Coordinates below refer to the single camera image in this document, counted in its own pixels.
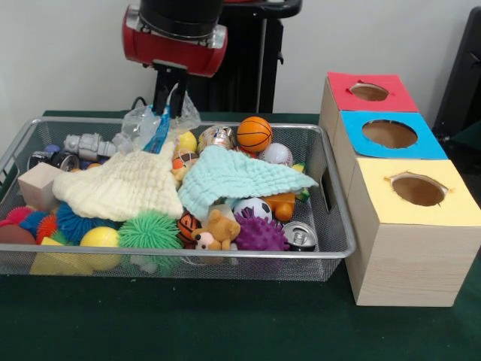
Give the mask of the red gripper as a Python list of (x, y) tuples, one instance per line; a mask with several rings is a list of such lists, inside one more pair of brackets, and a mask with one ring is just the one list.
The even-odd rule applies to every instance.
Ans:
[[(186, 68), (189, 74), (212, 77), (217, 73), (228, 46), (228, 29), (216, 25), (211, 35), (205, 40), (181, 40), (164, 35), (150, 28), (141, 19), (140, 7), (129, 5), (123, 18), (123, 51), (125, 57), (146, 67), (156, 63), (175, 65)], [(181, 116), (186, 95), (188, 76), (186, 73), (175, 75), (171, 91), (171, 73), (169, 69), (159, 69), (152, 110), (162, 114), (171, 91), (171, 118)]]

